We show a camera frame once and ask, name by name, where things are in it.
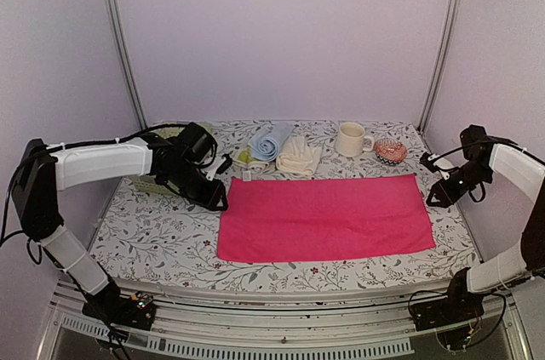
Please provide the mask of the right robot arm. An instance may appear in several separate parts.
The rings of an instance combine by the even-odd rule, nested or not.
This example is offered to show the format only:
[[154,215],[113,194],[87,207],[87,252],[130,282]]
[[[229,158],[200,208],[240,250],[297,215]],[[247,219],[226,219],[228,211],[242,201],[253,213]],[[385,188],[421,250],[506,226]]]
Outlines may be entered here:
[[491,203],[496,212],[485,217],[501,218],[504,224],[515,218],[526,222],[513,225],[521,231],[513,246],[453,276],[440,305],[440,315],[449,323],[459,322],[485,295],[544,275],[544,161],[510,139],[487,134],[479,125],[465,128],[460,141],[454,150],[421,156],[421,165],[441,174],[426,204],[447,208],[465,195],[481,203],[485,185],[499,176],[503,185],[513,185],[519,195],[497,197]]

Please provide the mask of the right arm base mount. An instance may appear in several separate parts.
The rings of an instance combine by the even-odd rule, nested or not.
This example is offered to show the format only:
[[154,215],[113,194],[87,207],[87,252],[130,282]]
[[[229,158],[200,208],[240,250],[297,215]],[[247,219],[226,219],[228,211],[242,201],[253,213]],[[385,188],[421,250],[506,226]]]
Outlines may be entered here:
[[438,299],[412,302],[416,296],[425,293],[427,290],[415,292],[408,302],[408,311],[416,330],[437,330],[465,323],[463,327],[446,329],[436,335],[439,344],[447,351],[465,350],[484,314],[484,296],[471,294],[466,297],[450,297],[447,293],[433,292]]

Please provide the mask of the pink towel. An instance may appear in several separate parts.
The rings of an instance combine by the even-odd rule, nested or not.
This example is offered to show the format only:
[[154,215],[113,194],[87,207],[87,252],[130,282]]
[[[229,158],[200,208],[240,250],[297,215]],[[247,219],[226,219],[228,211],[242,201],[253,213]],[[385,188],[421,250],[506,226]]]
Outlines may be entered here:
[[288,263],[413,254],[435,246],[412,174],[334,180],[235,179],[217,256]]

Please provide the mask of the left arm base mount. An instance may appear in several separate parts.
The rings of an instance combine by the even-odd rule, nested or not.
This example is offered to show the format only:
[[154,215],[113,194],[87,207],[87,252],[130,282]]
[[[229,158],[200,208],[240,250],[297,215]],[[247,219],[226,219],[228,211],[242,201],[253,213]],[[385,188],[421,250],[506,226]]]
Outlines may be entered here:
[[119,325],[150,331],[157,313],[154,303],[143,304],[120,295],[102,296],[83,294],[86,302],[82,314],[102,321],[107,326]]

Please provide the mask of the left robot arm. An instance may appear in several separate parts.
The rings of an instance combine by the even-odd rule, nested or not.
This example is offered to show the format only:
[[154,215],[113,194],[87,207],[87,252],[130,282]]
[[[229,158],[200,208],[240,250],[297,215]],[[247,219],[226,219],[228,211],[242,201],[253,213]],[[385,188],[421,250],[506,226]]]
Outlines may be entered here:
[[162,125],[106,140],[51,145],[30,140],[9,179],[4,207],[13,208],[20,231],[60,266],[85,299],[109,321],[126,314],[116,282],[66,226],[60,197],[72,189],[98,190],[124,177],[148,176],[169,193],[209,211],[228,207],[219,175],[232,158],[219,153],[215,137],[194,122]]

